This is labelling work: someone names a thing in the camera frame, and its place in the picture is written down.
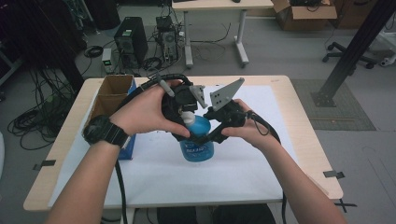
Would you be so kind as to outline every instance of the black wristwatch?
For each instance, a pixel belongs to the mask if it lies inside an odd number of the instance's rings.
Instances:
[[[90,145],[105,140],[110,144],[120,146],[121,149],[124,149],[130,140],[130,136],[122,128],[110,122],[106,115],[91,119],[82,136]]]

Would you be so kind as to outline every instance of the person's leg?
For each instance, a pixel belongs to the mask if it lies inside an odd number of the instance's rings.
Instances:
[[[213,224],[275,224],[266,203],[222,205],[213,213]]]
[[[159,224],[197,224],[195,207],[160,207],[157,208]]]

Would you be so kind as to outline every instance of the white paper sheet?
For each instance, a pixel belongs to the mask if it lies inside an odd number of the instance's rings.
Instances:
[[[209,93],[219,88],[205,88],[209,105]],[[297,161],[271,87],[243,86],[234,97],[237,98],[243,99],[276,129],[283,147]],[[201,108],[196,114],[205,112]],[[81,136],[87,116],[88,113],[64,161],[49,206],[53,206],[89,148]],[[216,121],[211,123],[212,129],[218,126]],[[132,161],[120,161],[126,201],[131,206],[254,203],[282,198],[282,189],[267,160],[258,149],[239,138],[215,143],[215,155],[208,161],[189,162],[183,158],[172,134],[144,133],[136,137],[133,157]],[[113,172],[105,206],[120,205],[120,187]]]

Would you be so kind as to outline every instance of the blue bottle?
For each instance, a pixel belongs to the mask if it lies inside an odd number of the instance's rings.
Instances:
[[[194,115],[192,112],[183,112],[181,117],[187,129],[195,135],[203,136],[209,133],[210,122],[206,118]],[[180,147],[187,161],[206,161],[212,158],[214,154],[213,142],[198,146],[191,141],[183,140],[180,141]]]

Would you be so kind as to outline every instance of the background table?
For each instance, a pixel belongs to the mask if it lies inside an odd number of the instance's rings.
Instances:
[[[207,86],[228,84],[238,78],[226,76],[189,77],[194,83]],[[145,80],[145,78],[137,78],[136,82],[139,84]],[[271,86],[297,154],[300,167],[330,199],[342,198],[343,191],[337,179],[335,177],[326,178],[323,174],[325,171],[330,171],[332,167],[323,152],[290,80],[285,76],[251,76],[245,77],[245,80],[244,85]],[[56,185],[57,176],[63,165],[64,158],[73,144],[78,127],[83,120],[85,112],[89,109],[95,91],[99,88],[102,81],[101,78],[85,81],[47,157],[47,160],[56,160],[56,163],[54,166],[44,166],[41,169],[24,203],[26,210],[40,211],[49,209],[48,202]]]
[[[225,10],[240,10],[239,18],[239,29],[238,36],[235,37],[235,44],[237,46],[239,55],[241,57],[242,66],[244,67],[248,64],[248,56],[245,52],[245,48],[242,44],[242,35],[244,33],[245,27],[245,17],[247,15],[247,9],[250,8],[267,8],[272,7],[274,4],[271,0],[241,0],[240,3],[235,3],[232,0],[197,0],[197,1],[187,1],[173,3],[172,8],[175,11],[184,12],[184,29],[185,29],[185,56],[186,56],[186,66],[192,68],[192,55],[191,55],[191,42],[190,42],[190,16],[189,14],[194,11],[203,11],[205,13],[204,18],[206,22],[219,22],[221,17],[225,14]]]

